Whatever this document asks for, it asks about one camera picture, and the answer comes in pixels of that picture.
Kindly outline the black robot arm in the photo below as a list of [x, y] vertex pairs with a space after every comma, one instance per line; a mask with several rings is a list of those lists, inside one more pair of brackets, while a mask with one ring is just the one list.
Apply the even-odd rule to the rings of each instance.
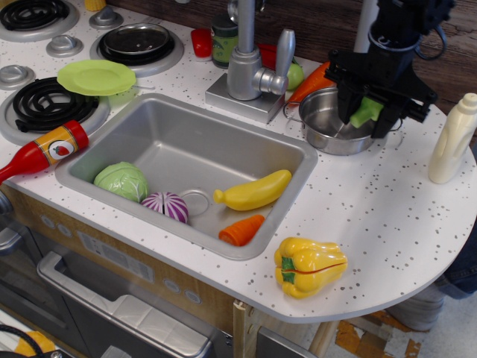
[[437, 93], [414, 72], [413, 60], [424, 58], [420, 42], [449, 19], [453, 1], [378, 1], [379, 12], [368, 31], [365, 53], [332, 50], [326, 78], [338, 89], [338, 115], [344, 124], [364, 114], [373, 121], [371, 136], [385, 137], [400, 119], [423, 122]]

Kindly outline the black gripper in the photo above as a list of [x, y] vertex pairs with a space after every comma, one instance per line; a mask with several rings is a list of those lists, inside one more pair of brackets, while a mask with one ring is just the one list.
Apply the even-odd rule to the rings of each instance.
[[384, 105], [371, 137], [384, 138], [401, 119], [422, 122], [437, 93], [414, 72], [414, 50], [392, 51], [371, 45], [366, 53], [334, 49], [325, 77], [336, 82], [338, 116], [347, 125], [364, 97]]

